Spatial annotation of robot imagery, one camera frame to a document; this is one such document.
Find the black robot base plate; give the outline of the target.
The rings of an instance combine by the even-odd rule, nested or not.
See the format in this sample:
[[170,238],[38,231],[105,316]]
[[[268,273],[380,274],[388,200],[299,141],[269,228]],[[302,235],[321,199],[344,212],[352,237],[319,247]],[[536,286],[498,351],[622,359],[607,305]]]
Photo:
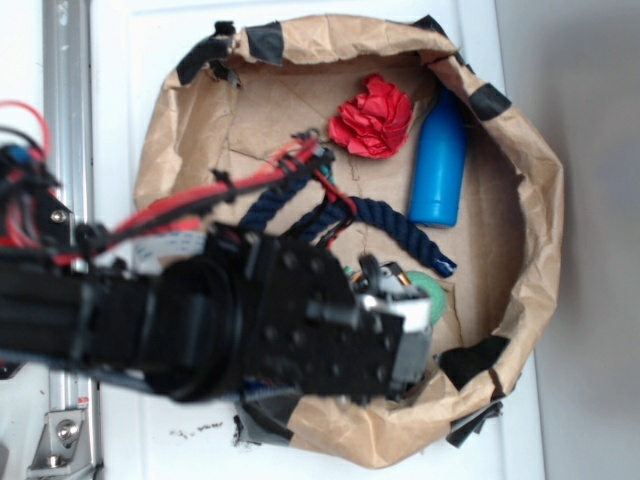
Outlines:
[[47,187],[1,181],[1,246],[66,247],[73,214]]

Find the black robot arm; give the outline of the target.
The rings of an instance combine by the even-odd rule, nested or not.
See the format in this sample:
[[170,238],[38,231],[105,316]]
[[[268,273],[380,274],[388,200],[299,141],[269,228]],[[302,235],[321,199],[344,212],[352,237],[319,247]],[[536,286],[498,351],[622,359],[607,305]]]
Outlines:
[[158,275],[1,253],[1,357],[200,402],[282,389],[397,398],[429,356],[431,300],[372,256],[228,226]]

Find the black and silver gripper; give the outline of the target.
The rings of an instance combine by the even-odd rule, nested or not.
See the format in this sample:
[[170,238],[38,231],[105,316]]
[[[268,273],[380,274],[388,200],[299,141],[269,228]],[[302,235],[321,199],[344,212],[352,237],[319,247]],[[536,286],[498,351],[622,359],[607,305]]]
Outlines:
[[247,313],[246,380],[363,404],[419,382],[432,299],[372,255],[348,276],[328,250],[264,236],[244,268],[258,294]]

